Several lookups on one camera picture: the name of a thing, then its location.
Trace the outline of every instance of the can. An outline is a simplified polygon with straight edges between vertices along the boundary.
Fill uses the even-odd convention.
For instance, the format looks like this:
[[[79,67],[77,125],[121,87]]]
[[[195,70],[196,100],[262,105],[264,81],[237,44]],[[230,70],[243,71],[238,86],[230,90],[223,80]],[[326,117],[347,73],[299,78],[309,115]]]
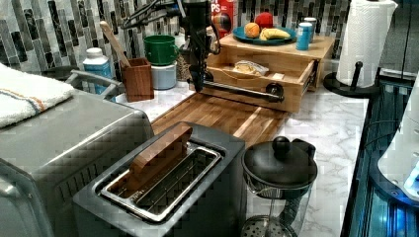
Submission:
[[[310,34],[310,42],[313,42],[313,38],[314,38],[314,34],[315,34],[315,27],[317,26],[317,19],[311,18],[311,17],[306,17],[306,18],[304,18],[304,21],[307,22],[307,23],[312,24],[311,34]]]
[[[298,24],[298,31],[296,33],[296,49],[297,50],[308,50],[310,44],[310,32],[311,23],[300,23]]]

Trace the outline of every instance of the plate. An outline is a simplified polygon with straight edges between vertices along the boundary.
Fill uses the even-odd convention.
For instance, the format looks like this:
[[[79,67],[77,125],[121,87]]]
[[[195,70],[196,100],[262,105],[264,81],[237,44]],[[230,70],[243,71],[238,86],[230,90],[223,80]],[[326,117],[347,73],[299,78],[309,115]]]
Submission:
[[[291,42],[295,38],[295,31],[291,29],[282,28],[282,27],[276,27],[276,29],[287,32],[288,34],[290,34],[290,37],[286,39],[268,39],[268,40],[260,40],[259,38],[251,39],[251,38],[246,37],[246,35],[244,34],[244,27],[238,27],[234,29],[233,35],[237,40],[250,42],[253,44],[260,44],[260,45],[279,45],[279,44]]]

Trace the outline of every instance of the french press lid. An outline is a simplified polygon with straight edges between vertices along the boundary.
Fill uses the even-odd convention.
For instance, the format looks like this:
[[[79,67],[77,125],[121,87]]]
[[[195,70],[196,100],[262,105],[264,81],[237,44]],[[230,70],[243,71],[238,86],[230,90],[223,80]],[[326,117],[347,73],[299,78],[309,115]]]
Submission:
[[[255,144],[243,157],[244,171],[257,181],[278,189],[303,189],[317,177],[315,147],[300,139],[278,136]]]

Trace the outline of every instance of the kitchen towel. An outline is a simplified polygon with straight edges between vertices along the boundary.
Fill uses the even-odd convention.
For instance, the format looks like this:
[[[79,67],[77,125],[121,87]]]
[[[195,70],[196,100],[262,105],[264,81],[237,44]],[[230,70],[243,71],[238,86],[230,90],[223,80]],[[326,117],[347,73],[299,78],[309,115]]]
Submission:
[[[0,127],[42,113],[71,97],[73,92],[69,84],[0,63]]]
[[[355,63],[363,62],[358,87],[374,85],[379,59],[397,4],[390,0],[353,0],[349,10],[336,79],[351,85]]]

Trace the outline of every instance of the striped towel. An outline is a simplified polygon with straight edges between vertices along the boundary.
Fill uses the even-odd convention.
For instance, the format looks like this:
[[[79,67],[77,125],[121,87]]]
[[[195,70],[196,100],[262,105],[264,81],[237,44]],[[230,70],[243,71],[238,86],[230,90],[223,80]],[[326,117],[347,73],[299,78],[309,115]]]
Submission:
[[[73,92],[71,85],[0,63],[0,127],[42,113]]]

